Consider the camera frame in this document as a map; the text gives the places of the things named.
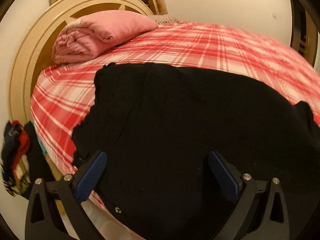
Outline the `black pants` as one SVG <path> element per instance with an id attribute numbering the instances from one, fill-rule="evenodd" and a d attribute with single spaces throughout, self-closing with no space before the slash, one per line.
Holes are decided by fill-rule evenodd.
<path id="1" fill-rule="evenodd" d="M 95 192 L 141 237 L 217 234 L 235 204 L 212 151 L 254 179 L 279 178 L 291 239 L 319 224 L 319 126 L 307 102 L 243 75 L 159 63 L 111 63 L 94 85 L 94 105 L 72 132 L 74 164 L 106 153 Z"/>

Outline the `grey striped pillow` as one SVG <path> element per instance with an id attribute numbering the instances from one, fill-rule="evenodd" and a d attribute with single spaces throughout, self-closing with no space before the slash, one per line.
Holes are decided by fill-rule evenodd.
<path id="1" fill-rule="evenodd" d="M 148 18 L 154 20 L 158 25 L 180 23 L 180 20 L 169 15 L 148 15 Z"/>

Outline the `red plaid bed sheet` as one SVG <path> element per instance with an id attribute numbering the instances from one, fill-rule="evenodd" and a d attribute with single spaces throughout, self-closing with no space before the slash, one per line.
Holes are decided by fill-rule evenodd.
<path id="1" fill-rule="evenodd" d="M 73 128 L 94 101 L 93 78 L 104 64 L 166 63 L 242 74 L 262 81 L 289 102 L 306 101 L 319 120 L 319 74 L 288 46 L 269 37 L 227 26 L 165 24 L 88 60 L 48 63 L 31 97 L 36 131 L 62 173 L 71 169 Z"/>

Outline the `pink folded blanket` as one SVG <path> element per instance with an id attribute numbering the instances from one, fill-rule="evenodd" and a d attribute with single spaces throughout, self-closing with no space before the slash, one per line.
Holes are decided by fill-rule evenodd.
<path id="1" fill-rule="evenodd" d="M 153 19 L 131 11 L 105 10 L 85 15 L 59 33 L 52 48 L 52 60 L 55 64 L 89 61 L 157 28 Z"/>

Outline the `brown wooden door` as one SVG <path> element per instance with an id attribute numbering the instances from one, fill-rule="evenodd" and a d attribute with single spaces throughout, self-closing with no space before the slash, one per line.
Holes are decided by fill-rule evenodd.
<path id="1" fill-rule="evenodd" d="M 292 33 L 290 46 L 313 67 L 316 62 L 318 30 L 310 15 L 299 0 L 290 0 Z"/>

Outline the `pile of colourful clothes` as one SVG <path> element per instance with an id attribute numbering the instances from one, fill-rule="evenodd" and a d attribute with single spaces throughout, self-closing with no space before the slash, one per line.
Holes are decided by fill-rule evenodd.
<path id="1" fill-rule="evenodd" d="M 7 122 L 3 132 L 1 171 L 8 194 L 25 199 L 29 199 L 36 179 L 55 180 L 32 122 L 26 125 L 19 121 Z"/>

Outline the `cream wooden headboard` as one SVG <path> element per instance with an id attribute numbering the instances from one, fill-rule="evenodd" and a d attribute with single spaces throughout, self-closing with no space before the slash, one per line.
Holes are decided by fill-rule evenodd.
<path id="1" fill-rule="evenodd" d="M 60 31 L 77 18 L 102 10 L 129 10 L 152 15 L 141 0 L 59 0 L 25 35 L 12 64 L 8 88 L 9 120 L 31 120 L 30 98 L 40 72 L 53 65 L 52 47 Z"/>

